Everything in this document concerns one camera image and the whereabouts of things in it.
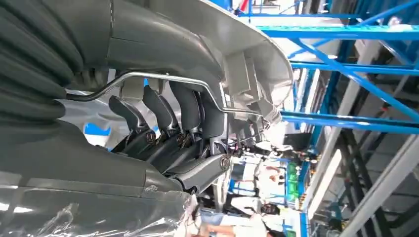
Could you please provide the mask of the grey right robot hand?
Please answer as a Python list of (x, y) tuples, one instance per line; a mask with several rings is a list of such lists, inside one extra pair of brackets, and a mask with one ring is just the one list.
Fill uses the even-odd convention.
[(178, 76), (202, 93), (205, 137), (223, 133), (224, 71), (204, 39), (132, 0), (3, 0), (0, 3), (0, 233), (5, 236), (174, 235), (192, 194), (229, 166), (210, 155), (166, 170), (178, 139), (125, 152), (90, 144), (64, 121), (68, 90), (120, 79)]

